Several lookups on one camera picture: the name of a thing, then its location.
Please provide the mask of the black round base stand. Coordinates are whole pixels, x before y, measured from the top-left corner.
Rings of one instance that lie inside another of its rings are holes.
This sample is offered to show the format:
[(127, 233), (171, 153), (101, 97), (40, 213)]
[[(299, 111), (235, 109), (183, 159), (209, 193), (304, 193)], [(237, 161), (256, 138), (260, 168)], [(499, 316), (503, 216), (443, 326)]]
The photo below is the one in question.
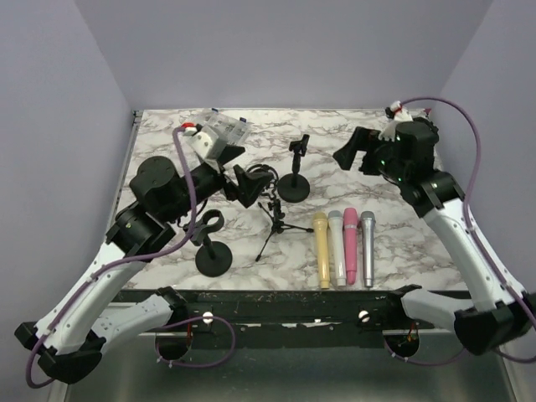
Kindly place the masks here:
[(300, 174), (301, 159), (306, 155), (310, 136), (304, 134), (299, 141), (292, 141), (289, 151), (293, 152), (291, 173), (282, 176), (276, 186), (279, 196), (288, 203), (300, 203), (310, 193), (310, 183)]

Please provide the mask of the black tripod shock mount stand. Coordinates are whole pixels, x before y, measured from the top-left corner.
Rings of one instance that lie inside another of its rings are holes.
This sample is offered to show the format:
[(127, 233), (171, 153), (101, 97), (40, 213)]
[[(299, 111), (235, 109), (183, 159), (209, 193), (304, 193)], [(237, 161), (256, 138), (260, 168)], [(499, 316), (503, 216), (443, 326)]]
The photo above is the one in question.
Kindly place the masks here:
[(248, 167), (246, 169), (246, 172), (269, 173), (272, 176), (271, 180), (265, 186), (262, 193), (260, 194), (261, 197), (266, 197), (269, 199), (269, 201), (266, 203), (266, 205), (264, 205), (261, 201), (257, 202), (257, 205), (267, 214), (267, 216), (269, 217), (271, 221), (271, 232), (268, 234), (267, 238), (265, 239), (265, 243), (263, 244), (259, 254), (255, 258), (255, 261), (259, 262), (270, 238), (273, 235), (282, 234), (285, 230), (288, 230), (288, 229), (298, 229), (306, 233), (312, 233), (313, 228), (296, 226), (294, 224), (286, 224), (284, 222), (283, 219), (285, 218), (286, 214), (282, 212), (281, 200), (276, 194), (276, 187), (279, 182), (279, 175), (278, 175), (278, 172), (273, 167), (264, 163), (256, 163)]

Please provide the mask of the pink microphone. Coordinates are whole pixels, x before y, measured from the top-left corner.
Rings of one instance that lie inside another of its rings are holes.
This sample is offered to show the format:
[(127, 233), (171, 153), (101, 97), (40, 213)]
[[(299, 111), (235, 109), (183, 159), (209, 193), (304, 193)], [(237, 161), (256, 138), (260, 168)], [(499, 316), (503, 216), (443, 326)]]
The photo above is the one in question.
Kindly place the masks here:
[(353, 285), (358, 270), (358, 213), (355, 208), (346, 208), (343, 212), (344, 252), (347, 284)]

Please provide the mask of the grey slim microphone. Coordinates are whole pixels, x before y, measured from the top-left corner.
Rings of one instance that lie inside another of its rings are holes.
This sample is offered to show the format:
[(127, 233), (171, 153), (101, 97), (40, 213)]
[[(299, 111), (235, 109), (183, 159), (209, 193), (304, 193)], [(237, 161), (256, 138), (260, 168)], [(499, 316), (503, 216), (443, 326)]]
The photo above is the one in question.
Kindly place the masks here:
[(372, 211), (363, 211), (360, 223), (363, 247), (363, 285), (366, 288), (372, 288), (374, 286), (374, 213)]

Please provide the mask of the white grey-head microphone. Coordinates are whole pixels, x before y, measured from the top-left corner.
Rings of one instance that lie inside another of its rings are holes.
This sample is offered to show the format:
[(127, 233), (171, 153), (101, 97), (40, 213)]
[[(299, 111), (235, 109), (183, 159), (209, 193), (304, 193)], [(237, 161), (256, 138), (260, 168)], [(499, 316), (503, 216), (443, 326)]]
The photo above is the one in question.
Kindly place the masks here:
[(328, 213), (328, 225), (332, 237), (332, 252), (334, 258), (336, 286), (347, 285), (345, 250), (343, 240), (343, 214), (338, 210)]

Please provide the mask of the beige microphone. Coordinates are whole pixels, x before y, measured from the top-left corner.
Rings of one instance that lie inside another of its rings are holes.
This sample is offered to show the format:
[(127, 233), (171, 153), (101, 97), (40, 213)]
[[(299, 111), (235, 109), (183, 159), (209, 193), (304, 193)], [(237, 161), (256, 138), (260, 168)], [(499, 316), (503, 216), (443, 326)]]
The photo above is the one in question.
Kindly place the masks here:
[(316, 212), (312, 218), (313, 230), (317, 246), (317, 266), (320, 288), (326, 290), (330, 287), (330, 264), (327, 243), (327, 216), (323, 212)]

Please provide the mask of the black clip stand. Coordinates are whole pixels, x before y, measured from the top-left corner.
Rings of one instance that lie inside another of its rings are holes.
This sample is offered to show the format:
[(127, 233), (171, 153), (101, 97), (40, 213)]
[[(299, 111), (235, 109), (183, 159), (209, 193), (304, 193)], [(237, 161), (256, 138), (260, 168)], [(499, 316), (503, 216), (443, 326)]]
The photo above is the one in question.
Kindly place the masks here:
[(212, 241), (210, 235), (224, 226), (224, 216), (218, 209), (210, 209), (195, 223), (190, 241), (198, 247), (195, 265), (207, 277), (222, 276), (233, 262), (230, 248), (223, 242)]

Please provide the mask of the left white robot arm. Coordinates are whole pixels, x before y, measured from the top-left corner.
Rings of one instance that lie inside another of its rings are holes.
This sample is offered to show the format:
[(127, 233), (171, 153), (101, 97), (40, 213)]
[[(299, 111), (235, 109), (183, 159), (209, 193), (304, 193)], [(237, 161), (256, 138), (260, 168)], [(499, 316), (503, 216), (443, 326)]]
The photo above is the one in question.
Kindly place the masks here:
[(206, 162), (178, 175), (173, 162), (149, 157), (130, 182), (135, 201), (121, 210), (95, 259), (68, 294), (37, 322), (23, 322), (16, 339), (28, 350), (26, 380), (37, 364), (49, 381), (75, 384), (86, 377), (116, 345), (156, 328), (178, 330), (188, 316), (185, 300), (161, 288), (145, 301), (105, 317), (103, 311), (120, 289), (149, 262), (165, 255), (175, 235), (173, 223), (193, 217), (198, 204), (217, 192), (250, 207), (273, 178), (234, 166), (235, 180)]

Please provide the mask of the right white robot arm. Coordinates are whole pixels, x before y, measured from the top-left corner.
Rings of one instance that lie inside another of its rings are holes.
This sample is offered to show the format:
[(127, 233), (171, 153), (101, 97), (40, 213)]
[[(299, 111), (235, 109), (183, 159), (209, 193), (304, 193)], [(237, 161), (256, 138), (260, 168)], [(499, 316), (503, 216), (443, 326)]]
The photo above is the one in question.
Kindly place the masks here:
[(522, 337), (535, 311), (528, 293), (491, 251), (470, 212), (457, 181), (434, 166), (437, 127), (425, 118), (395, 122), (392, 131), (357, 127), (333, 154), (339, 167), (350, 170), (358, 152), (365, 175), (382, 176), (396, 185), (403, 200), (436, 233), (461, 272), (467, 300), (442, 296), (419, 286), (393, 291), (398, 300), (385, 308), (387, 322), (397, 328), (424, 321), (456, 334), (464, 349), (482, 355)]

